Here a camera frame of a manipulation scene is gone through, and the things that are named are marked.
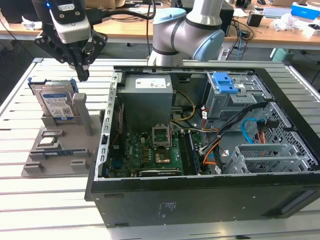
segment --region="light blue joint cap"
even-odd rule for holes
[[[187,15],[186,10],[177,7],[157,9],[153,18],[153,24],[163,24],[183,18]]]
[[[193,59],[201,62],[207,62],[211,60],[216,53],[220,50],[224,43],[225,32],[219,29],[211,34],[193,54]]]

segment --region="gray floor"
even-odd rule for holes
[[[20,41],[23,46],[35,58],[50,58],[50,56],[35,46],[33,41]],[[3,102],[17,81],[24,74],[33,58],[30,57],[26,51],[21,48],[18,43],[14,44],[13,51],[2,50],[0,52],[0,101]],[[270,48],[249,48],[242,60],[243,61],[271,61],[269,55],[272,49]],[[309,82],[315,77],[320,65],[320,51],[308,51],[307,54],[302,55],[298,50],[294,50],[294,58],[291,64],[298,70],[298,72]],[[108,59],[146,59],[148,55],[146,44],[132,44],[127,47],[124,43],[108,43],[104,49],[104,53],[100,58]],[[229,60],[236,60],[237,56],[231,55]],[[320,89],[320,74],[314,81],[313,87]]]

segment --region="desk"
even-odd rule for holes
[[[146,60],[97,59],[90,66],[87,82],[78,82],[81,93],[87,94],[86,107],[91,115],[105,109],[113,65],[145,66]],[[186,66],[263,67],[278,82],[300,81],[306,90],[289,89],[299,103],[301,95],[310,101],[319,94],[292,67],[280,62],[253,61],[184,61]],[[230,221],[201,224],[160,225],[105,228],[93,202],[84,200],[86,177],[27,179],[21,171],[42,125],[41,107],[27,85],[29,76],[75,76],[69,66],[53,58],[33,62],[11,94],[0,107],[0,239],[33,240],[172,240],[172,239],[235,239],[245,235],[258,240],[303,240],[320,238],[320,200],[288,219]],[[320,111],[304,106],[316,120]]]
[[[252,0],[252,6],[274,7],[270,5],[257,4],[257,0]],[[126,17],[126,15],[114,16],[117,18]],[[246,24],[246,18],[238,18],[239,22]],[[272,19],[263,18],[259,27],[252,27],[254,38],[249,41],[248,47],[251,48],[285,48],[285,49],[306,49],[320,50],[320,36],[312,36],[307,39],[301,31],[275,31],[268,28]],[[34,40],[39,34],[39,30],[30,31],[25,29],[21,24],[9,24],[8,29],[19,40]],[[147,43],[146,39],[146,21],[138,22],[118,22],[108,20],[94,26],[98,32],[107,34],[110,43]],[[149,23],[149,37],[152,43],[153,25]],[[12,39],[8,32],[0,25],[0,39]],[[228,36],[224,39],[227,46],[231,46],[237,40],[237,32],[234,27],[230,27]]]

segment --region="cardboard box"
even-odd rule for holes
[[[314,20],[320,15],[320,8],[317,6],[301,5],[294,2],[291,6],[291,14],[294,16]]]
[[[87,8],[115,9],[125,4],[126,0],[85,0]]]
[[[300,2],[301,4],[305,4],[307,0],[266,0],[268,4],[273,6],[281,6],[281,7],[291,7],[294,2]]]

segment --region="blue cable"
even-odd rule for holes
[[[254,121],[254,122],[258,122],[257,119],[255,118],[247,118],[246,120],[244,120],[241,124],[241,132],[244,136],[244,138],[250,143],[253,144],[254,142],[251,140],[251,138],[249,137],[248,133],[246,132],[246,128],[245,128],[245,124],[247,121]]]
[[[236,60],[239,60],[240,52],[241,52],[241,43],[242,43],[242,33],[240,32],[240,43],[238,46],[238,56],[236,57]]]

